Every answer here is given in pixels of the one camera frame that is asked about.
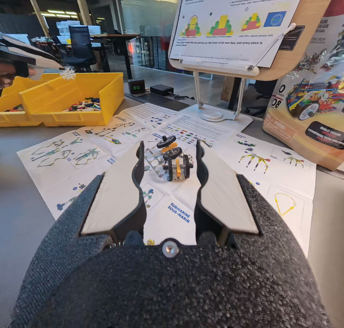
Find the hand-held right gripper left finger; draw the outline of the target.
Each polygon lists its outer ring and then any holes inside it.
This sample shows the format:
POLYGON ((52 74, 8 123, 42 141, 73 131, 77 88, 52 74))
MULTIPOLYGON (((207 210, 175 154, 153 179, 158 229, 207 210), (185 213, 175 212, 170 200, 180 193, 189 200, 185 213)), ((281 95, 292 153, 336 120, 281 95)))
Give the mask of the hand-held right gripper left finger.
POLYGON ((144 236, 147 210, 140 183, 144 176, 144 141, 129 148, 104 173, 81 228, 82 236, 144 236))

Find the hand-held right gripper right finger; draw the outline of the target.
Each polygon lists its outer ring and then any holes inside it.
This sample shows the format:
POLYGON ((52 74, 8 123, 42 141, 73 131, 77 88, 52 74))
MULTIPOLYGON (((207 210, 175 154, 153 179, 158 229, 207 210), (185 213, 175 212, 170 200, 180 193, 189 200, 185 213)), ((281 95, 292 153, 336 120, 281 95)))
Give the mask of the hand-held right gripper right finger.
POLYGON ((204 141, 196 143, 196 175, 200 183, 195 206, 198 231, 213 228, 220 236, 229 232, 259 234, 238 174, 204 141))

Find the white snowflake connector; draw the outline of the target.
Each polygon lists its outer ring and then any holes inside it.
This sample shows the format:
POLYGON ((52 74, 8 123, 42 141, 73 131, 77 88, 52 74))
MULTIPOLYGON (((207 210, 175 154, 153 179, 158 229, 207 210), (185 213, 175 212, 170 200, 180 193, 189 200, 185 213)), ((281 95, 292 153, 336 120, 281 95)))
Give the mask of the white snowflake connector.
POLYGON ((64 80, 75 80, 76 79, 76 71, 75 68, 67 65, 64 66, 60 71, 59 75, 64 79, 64 80))

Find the toy wheel pair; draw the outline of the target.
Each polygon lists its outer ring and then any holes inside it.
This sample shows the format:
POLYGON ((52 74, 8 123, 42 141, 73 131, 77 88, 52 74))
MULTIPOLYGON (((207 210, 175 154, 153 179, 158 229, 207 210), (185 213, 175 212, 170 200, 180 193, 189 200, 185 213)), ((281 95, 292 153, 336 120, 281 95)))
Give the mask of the toy wheel pair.
POLYGON ((168 137, 162 136, 162 139, 157 143, 156 147, 159 152, 162 153, 165 161, 169 158, 174 160, 183 153, 183 150, 178 146, 176 139, 175 135, 168 137))
POLYGON ((167 181, 190 178, 191 169, 194 167, 188 155, 183 155, 182 162, 179 157, 173 159, 170 156, 163 156, 165 164, 163 170, 166 171, 167 181))

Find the yellow plastic parts bin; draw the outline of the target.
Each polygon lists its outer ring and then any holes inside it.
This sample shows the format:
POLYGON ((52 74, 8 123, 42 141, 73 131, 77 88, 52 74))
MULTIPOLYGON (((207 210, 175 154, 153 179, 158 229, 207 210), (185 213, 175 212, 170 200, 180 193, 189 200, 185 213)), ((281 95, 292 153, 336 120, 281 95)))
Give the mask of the yellow plastic parts bin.
POLYGON ((16 77, 10 87, 1 90, 0 97, 0 126, 1 127, 30 127, 41 124, 28 115, 23 106, 20 93, 42 85, 59 77, 59 73, 43 73, 39 80, 16 77))
POLYGON ((124 100, 123 73, 76 73, 20 93, 25 112, 47 127, 105 126, 124 100), (99 98, 100 111, 66 110, 86 98, 99 98))

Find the person's left hand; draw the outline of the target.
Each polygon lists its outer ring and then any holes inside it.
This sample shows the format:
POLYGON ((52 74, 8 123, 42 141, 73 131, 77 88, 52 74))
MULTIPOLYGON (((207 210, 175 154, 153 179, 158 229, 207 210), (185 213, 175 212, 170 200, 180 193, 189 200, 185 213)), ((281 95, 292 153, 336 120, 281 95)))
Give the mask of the person's left hand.
POLYGON ((15 68, 13 63, 0 61, 0 89, 10 87, 15 79, 15 68))

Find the black office chair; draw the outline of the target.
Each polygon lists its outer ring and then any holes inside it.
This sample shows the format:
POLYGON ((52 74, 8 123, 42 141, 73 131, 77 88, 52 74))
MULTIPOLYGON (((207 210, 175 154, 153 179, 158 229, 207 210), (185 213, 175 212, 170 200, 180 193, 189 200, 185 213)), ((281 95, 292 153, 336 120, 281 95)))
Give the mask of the black office chair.
POLYGON ((92 72, 91 66, 96 64, 96 57, 92 49, 88 26, 69 26, 71 48, 73 55, 65 62, 74 66, 78 72, 92 72))

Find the white printed instruction sheet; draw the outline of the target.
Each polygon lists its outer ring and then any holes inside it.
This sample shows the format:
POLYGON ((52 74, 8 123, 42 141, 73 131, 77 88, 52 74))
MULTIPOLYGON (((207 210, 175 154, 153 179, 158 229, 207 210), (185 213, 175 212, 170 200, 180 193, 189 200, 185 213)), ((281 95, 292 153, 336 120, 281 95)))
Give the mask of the white printed instruction sheet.
POLYGON ((95 176, 107 171, 132 145, 144 141, 141 182, 147 220, 144 243, 167 237, 195 244, 193 218, 200 183, 196 176, 196 142, 205 141, 269 202, 308 255, 316 165, 293 150, 207 123, 185 111, 145 103, 111 118, 106 126, 63 133, 17 152, 54 219, 66 210, 95 176), (167 181, 165 160, 156 147, 162 136, 176 136, 193 164, 190 178, 167 181))

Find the pile of toy pieces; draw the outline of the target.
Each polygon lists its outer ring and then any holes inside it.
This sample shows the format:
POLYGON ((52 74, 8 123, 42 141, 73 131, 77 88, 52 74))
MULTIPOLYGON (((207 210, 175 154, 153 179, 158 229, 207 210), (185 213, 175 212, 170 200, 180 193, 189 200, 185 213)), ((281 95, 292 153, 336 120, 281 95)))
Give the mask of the pile of toy pieces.
POLYGON ((83 101, 79 101, 70 105, 62 112, 92 112, 101 111, 100 98, 88 97, 83 101))

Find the dark wooden office table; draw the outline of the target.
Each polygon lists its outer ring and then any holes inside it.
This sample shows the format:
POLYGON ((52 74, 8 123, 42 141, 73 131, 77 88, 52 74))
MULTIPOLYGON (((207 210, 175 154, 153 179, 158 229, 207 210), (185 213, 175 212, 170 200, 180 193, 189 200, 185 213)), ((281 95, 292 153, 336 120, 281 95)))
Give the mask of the dark wooden office table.
POLYGON ((110 42, 112 46, 114 46, 115 42, 118 43, 118 45, 123 50, 128 79, 132 79, 132 72, 131 72, 127 41, 130 41, 134 38, 135 39, 140 38, 140 37, 141 37, 140 34, 95 34, 95 35, 91 34, 90 35, 92 42, 104 43, 107 41, 107 42, 110 42))

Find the black device with green lights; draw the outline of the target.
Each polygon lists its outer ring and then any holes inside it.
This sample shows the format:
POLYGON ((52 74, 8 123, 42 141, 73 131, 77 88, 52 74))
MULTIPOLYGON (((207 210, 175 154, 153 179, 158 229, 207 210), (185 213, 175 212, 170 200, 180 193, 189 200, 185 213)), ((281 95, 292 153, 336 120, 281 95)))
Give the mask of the black device with green lights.
POLYGON ((145 89, 145 81, 142 78, 136 79, 128 79, 128 89, 131 94, 144 94, 146 92, 145 89))

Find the construction toy kit box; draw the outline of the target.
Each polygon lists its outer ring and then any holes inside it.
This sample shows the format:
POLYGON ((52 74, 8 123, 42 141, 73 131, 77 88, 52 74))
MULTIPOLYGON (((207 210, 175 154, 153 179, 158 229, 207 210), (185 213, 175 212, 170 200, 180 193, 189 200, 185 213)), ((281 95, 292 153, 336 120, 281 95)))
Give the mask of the construction toy kit box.
POLYGON ((331 0, 295 68, 277 81, 263 130, 309 161, 343 172, 344 0, 331 0))

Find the shelf of coloured storage bins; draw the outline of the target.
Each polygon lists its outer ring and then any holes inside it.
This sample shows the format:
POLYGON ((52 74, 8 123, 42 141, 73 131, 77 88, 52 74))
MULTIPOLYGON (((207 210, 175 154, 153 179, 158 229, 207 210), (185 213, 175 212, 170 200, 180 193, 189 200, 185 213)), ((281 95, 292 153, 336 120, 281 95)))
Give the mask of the shelf of coloured storage bins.
POLYGON ((170 40, 171 38, 166 36, 137 37, 131 39, 127 42, 131 64, 168 72, 174 71, 168 58, 170 40))

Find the black flat panel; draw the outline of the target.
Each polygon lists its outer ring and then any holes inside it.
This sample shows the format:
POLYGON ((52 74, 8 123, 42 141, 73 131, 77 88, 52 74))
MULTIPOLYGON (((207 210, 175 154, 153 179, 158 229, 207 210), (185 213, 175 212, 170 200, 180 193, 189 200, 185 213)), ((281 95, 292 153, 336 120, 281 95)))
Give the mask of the black flat panel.
POLYGON ((134 99, 138 102, 150 103, 150 104, 164 107, 164 108, 174 110, 174 111, 181 111, 190 106, 189 104, 175 101, 171 98, 153 94, 148 91, 146 91, 145 93, 139 93, 139 94, 131 94, 127 92, 125 92, 124 94, 126 97, 134 99))

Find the black label card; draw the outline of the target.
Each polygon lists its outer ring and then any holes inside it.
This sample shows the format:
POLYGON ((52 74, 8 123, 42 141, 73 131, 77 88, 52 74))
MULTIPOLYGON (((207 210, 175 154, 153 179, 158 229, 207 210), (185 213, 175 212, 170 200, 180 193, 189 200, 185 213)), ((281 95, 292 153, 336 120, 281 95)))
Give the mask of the black label card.
POLYGON ((305 25, 296 25, 294 29, 289 29, 284 35, 278 50, 293 51, 304 29, 305 25))

